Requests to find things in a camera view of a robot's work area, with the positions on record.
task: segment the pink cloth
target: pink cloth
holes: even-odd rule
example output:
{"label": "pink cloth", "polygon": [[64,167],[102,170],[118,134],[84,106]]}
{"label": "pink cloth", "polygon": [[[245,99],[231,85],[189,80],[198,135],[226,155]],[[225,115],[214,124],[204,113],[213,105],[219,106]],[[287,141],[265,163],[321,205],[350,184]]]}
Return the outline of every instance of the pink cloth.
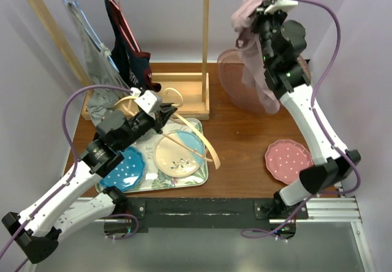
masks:
{"label": "pink cloth", "polygon": [[243,0],[239,9],[232,15],[231,21],[234,30],[239,33],[236,48],[239,58],[244,63],[242,82],[255,87],[258,99],[267,113],[275,114],[279,111],[279,101],[267,87],[264,77],[263,56],[258,35],[251,32],[254,20],[252,14],[264,0]]}

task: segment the light blue plate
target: light blue plate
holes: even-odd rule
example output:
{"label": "light blue plate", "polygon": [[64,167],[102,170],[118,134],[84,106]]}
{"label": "light blue plate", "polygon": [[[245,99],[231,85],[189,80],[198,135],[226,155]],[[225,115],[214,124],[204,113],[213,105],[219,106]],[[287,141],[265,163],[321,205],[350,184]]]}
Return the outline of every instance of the light blue plate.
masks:
{"label": "light blue plate", "polygon": [[100,181],[103,187],[116,186],[122,192],[136,186],[145,172],[146,163],[141,152],[133,146],[121,153],[124,160]]}

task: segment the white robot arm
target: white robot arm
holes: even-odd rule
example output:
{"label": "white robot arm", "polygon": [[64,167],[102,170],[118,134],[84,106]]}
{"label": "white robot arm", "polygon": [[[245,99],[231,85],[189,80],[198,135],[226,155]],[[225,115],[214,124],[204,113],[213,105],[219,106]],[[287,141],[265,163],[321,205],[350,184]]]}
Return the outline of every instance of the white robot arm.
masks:
{"label": "white robot arm", "polygon": [[131,94],[138,97],[135,102],[141,111],[131,119],[126,119],[121,111],[107,111],[96,128],[99,138],[80,155],[72,178],[73,167],[38,201],[19,214],[9,212],[2,218],[12,235],[19,230],[15,241],[31,263],[41,262],[64,238],[96,219],[111,215],[115,208],[122,213],[127,211],[126,196],[116,187],[106,188],[78,208],[69,210],[69,207],[124,159],[120,151],[151,129],[161,133],[177,110],[172,104],[162,104],[155,92],[141,94],[132,88]]}
{"label": "white robot arm", "polygon": [[361,159],[357,150],[349,151],[337,137],[317,101],[311,101],[310,80],[297,62],[306,48],[305,28],[297,21],[285,21],[287,12],[297,4],[298,1],[293,0],[263,1],[252,25],[252,32],[259,35],[262,46],[266,83],[292,115],[314,161],[314,166],[301,171],[296,181],[275,193],[277,213],[349,175],[352,168],[337,148],[355,165]]}

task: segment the patterned tray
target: patterned tray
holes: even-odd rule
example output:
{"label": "patterned tray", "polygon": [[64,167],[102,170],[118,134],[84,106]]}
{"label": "patterned tray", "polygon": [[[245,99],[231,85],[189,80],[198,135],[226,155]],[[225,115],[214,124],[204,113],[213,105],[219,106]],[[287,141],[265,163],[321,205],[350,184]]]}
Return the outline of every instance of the patterned tray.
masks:
{"label": "patterned tray", "polygon": [[[199,120],[193,118],[187,120],[191,122],[201,133],[203,133],[203,127]],[[163,129],[165,133],[170,133],[177,130],[188,131],[194,134],[194,132],[192,132],[192,130],[187,126],[179,125],[171,121],[169,121]],[[198,186],[204,184],[207,181],[208,167],[206,161],[204,161],[202,166],[194,174],[185,178],[169,177],[162,171],[158,170],[154,162],[154,150],[161,138],[163,138],[163,136],[153,133],[153,136],[151,136],[148,140],[137,141],[132,145],[143,154],[146,162],[146,173],[133,189],[125,191],[125,193]],[[96,189],[100,192],[102,191],[102,186],[100,184],[96,184]]]}

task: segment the pink polka dot plate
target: pink polka dot plate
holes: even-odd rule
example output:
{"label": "pink polka dot plate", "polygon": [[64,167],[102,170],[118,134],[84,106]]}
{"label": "pink polka dot plate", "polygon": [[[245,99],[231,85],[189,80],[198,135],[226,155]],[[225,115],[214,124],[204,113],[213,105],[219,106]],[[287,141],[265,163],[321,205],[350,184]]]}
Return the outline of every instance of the pink polka dot plate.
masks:
{"label": "pink polka dot plate", "polygon": [[271,144],[265,153],[265,162],[274,178],[285,184],[294,182],[300,171],[313,165],[310,152],[290,139]]}

